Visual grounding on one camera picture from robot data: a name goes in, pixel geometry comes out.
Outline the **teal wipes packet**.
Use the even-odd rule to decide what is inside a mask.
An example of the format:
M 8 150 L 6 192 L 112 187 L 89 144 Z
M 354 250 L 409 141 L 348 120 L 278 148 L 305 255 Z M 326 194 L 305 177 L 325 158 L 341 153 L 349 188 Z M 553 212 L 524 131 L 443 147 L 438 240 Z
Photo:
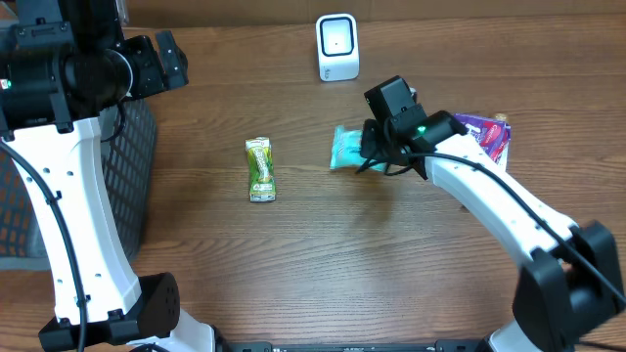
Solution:
M 361 156 L 361 130 L 347 130 L 343 125 L 335 128 L 330 169 L 353 168 L 357 171 L 366 159 Z

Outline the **red purple pad package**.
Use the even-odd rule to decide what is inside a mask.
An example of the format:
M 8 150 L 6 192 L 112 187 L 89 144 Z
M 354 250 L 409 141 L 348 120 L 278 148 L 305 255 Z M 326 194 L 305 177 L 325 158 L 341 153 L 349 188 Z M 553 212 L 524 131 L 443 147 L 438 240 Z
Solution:
M 495 151 L 504 137 L 504 123 L 496 119 L 465 113 L 455 113 L 454 116 L 467 127 L 472 137 L 494 161 Z

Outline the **green juice carton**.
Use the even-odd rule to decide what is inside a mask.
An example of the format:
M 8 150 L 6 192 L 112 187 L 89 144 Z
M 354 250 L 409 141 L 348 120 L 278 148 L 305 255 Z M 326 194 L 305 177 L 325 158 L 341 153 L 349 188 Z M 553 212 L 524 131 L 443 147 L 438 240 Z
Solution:
M 276 199 L 276 184 L 270 139 L 256 137 L 246 140 L 246 155 L 250 201 L 274 201 Z

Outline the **white tube with gold cap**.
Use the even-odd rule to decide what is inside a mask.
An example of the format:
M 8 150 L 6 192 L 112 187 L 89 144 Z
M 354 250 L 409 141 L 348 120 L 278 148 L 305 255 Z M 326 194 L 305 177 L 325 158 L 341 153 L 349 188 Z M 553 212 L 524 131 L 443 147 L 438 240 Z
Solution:
M 512 137 L 512 128 L 508 123 L 508 116 L 506 114 L 498 112 L 493 115 L 493 118 L 504 123 L 504 137 L 500 146 L 496 149 L 493 159 L 499 166 L 506 170 L 508 165 L 509 144 Z

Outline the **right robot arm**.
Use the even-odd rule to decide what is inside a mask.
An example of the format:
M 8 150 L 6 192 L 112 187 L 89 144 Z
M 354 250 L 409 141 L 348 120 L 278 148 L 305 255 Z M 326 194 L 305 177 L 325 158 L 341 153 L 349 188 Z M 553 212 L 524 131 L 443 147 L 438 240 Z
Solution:
M 394 76 L 364 94 L 362 170 L 416 171 L 458 200 L 503 246 L 518 279 L 513 320 L 456 351 L 572 351 L 625 310 L 617 245 L 599 222 L 578 225 L 499 167 L 452 113 L 427 114 Z

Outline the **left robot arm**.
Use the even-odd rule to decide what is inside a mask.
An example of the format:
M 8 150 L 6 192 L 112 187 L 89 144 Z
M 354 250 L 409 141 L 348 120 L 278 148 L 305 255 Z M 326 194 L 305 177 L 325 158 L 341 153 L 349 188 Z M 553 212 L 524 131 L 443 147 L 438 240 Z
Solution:
M 54 279 L 42 347 L 215 352 L 214 329 L 182 309 L 171 274 L 133 272 L 101 160 L 102 110 L 185 86 L 184 52 L 170 31 L 126 38 L 113 1 L 17 8 L 1 53 L 1 148 L 25 183 Z

